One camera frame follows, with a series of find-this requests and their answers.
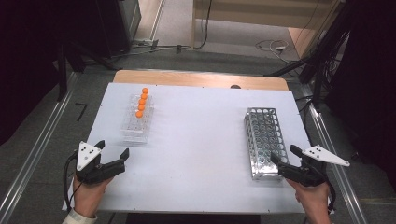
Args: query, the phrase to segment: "sleeve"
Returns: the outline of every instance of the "sleeve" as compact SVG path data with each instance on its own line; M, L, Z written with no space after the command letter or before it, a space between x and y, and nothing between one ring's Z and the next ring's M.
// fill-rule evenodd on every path
M74 209L70 211L67 217L64 219L62 224L93 224L95 223L97 217L88 218L80 215Z

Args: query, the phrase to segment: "gray floor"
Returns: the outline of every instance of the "gray floor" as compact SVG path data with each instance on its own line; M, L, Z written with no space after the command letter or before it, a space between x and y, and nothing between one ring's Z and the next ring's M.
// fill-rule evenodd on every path
M160 41L169 41L163 42L163 44L186 44L181 39L180 42L177 42L178 39L167 38L166 35L162 35L162 27L159 26L157 37ZM271 27L267 28L266 33L276 33L274 34L275 38L277 38L277 32L284 32L280 29L271 30ZM279 38L290 38L286 33L282 34ZM214 37L208 39L208 46L214 45L212 38ZM237 40L227 41L233 43L233 45L238 43ZM262 57L262 55L255 55L254 53L251 56L244 55L248 53L238 55L237 51L228 50L230 48L217 49L216 52L209 52L209 50L204 49L202 51L182 51L181 54L176 54L174 50L165 50L124 56L114 59L113 63L122 66L124 69L207 71L245 74L246 76L269 74L285 65L271 52L268 57ZM295 60L295 58L291 55L290 60ZM70 101L8 223L59 223L64 219L66 212L62 211L61 208L63 205L62 172L65 160L73 149L77 148L79 141L88 138L106 85L112 81L114 75L114 71L108 71L101 65L90 65L84 74L78 74L77 86ZM298 98L303 94L301 93L301 85L294 76L296 76L295 73L290 73L283 77L289 81L290 90ZM58 88L55 87L26 118L13 137L0 146L0 170L3 171L0 173L0 198L3 198L7 193L10 183L21 169L25 158L44 128L52 109L56 105L57 93ZM81 107L75 105L75 103L88 104L87 110L80 121L77 121L77 119ZM298 106L304 106L304 102L298 102ZM334 146L341 157L349 160L354 150L349 143L347 128L344 127L342 121L332 115L325 105L322 106L322 110ZM306 127L313 144L320 143L312 119L307 118ZM358 161L352 161L351 167L347 168L346 171L357 197L361 201L368 223L393 223L394 213L396 212L394 202L396 195L386 175L376 166L362 164ZM338 210L335 215L332 215L332 220L334 223L352 223L344 198L337 187L336 181L333 180L331 170L329 170L329 175L337 189L338 196L336 202ZM99 217L97 223L107 223L110 214L100 212ZM125 218L125 214L116 214L113 223L122 223ZM300 214L262 216L262 223L301 223L303 218L304 216Z

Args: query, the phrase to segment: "floor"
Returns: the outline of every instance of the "floor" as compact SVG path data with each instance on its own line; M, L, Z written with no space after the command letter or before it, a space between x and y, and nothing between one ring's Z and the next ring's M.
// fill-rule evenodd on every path
M145 7L144 2L153 3L149 0L141 0L142 8ZM158 4L155 6L150 11L160 8ZM191 8L190 1L164 1L156 32L142 31L140 38L147 39L154 34L153 39L159 39L161 45L189 45L191 40L189 8ZM197 21L196 27L198 29L195 32L196 40L199 44L201 21ZM290 36L285 28L211 21L208 27L207 43L200 51L182 51L181 54L175 54L172 50L164 50L140 55L125 55L111 61L124 69L209 71L261 76L275 72L286 64L273 52L262 50L268 49L269 46L263 45L262 49L256 48L256 43L268 39L288 41L290 50L282 52L281 58L287 61L298 60L297 54L292 50ZM295 98L304 95L301 85L296 81L296 73L299 72L298 69L296 72L282 76L288 81ZM8 223L52 223L63 220L66 215L65 211L61 210L63 205L62 170L65 159L76 148L79 141L88 138L106 85L112 81L114 74L114 71L108 71L97 64L88 66L84 74L72 74L69 80L70 82L74 81L75 85L70 90L68 101L64 102L64 105L56 103L58 89L55 87L26 118L12 138L0 146L0 167L2 171L6 171L2 172L0 176L1 198L10 193L9 187L14 183L17 173L21 170L29 153L36 151L37 148L42 148L38 153L40 160L34 166L27 168L32 172L29 182L24 186L19 186L24 190L19 195L21 197L17 197L18 203L15 204L15 207L10 208L13 213L9 214ZM79 121L77 119L81 114L81 107L78 104L88 105L84 116ZM297 104L301 108L304 106L304 101L297 102ZM42 146L36 145L36 140L42 138L41 130L46 131L47 120L51 117L54 108L62 106L64 111L54 121L56 126L47 131L50 139ZM322 106L322 115L332 142L339 149L339 155L348 159L354 150L349 143L347 129L341 120L332 115L326 105ZM320 143L315 124L309 117L306 129L311 135L313 143ZM363 164L359 161L351 161L351 163L351 167L346 171L361 203L366 223L392 223L394 212L396 212L396 203L394 202L396 194L389 185L385 174L372 164ZM331 175L331 179L337 188L338 195L336 202L338 210L332 216L332 221L334 223L352 223L345 203L347 198L342 196L334 176ZM43 220L37 220L37 214L43 212L46 213L42 217ZM2 205L0 218L3 214L4 207ZM100 212L97 223L107 223L110 217L111 213ZM304 216L300 214L262 216L261 223L302 223L303 218ZM112 223L123 223L125 220L125 214L116 214Z

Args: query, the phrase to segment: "table surface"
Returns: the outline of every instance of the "table surface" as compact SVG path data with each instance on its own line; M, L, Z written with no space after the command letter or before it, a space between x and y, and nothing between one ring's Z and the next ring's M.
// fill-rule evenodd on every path
M264 91L258 81L277 83L281 91ZM231 90L230 84L261 90ZM297 106L282 78L119 71L107 87L88 139L90 144L106 139L102 163L115 160L125 149L118 133L123 105L130 92L143 87L149 87L155 104L148 143L130 147L126 172L107 188L100 209L222 214L304 211L286 181L251 179L243 125L248 107L276 108L286 148L290 144L309 147ZM211 116L199 119L205 112ZM289 159L299 165L297 157Z

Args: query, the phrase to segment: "human hand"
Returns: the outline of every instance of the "human hand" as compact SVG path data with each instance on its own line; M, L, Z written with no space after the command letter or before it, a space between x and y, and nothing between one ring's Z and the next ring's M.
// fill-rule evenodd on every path
M292 180L286 180L296 190L295 195L297 202L302 204L309 219L309 223L331 223L327 209L327 201L330 192L327 183L322 183L316 187L305 187Z
M105 194L106 186L108 183L110 183L112 179L113 177L99 184L86 185L81 184L81 182L79 182L77 180L77 177L75 176L73 180L73 191L75 192L74 210L84 217L94 218L99 203L101 202L102 197Z

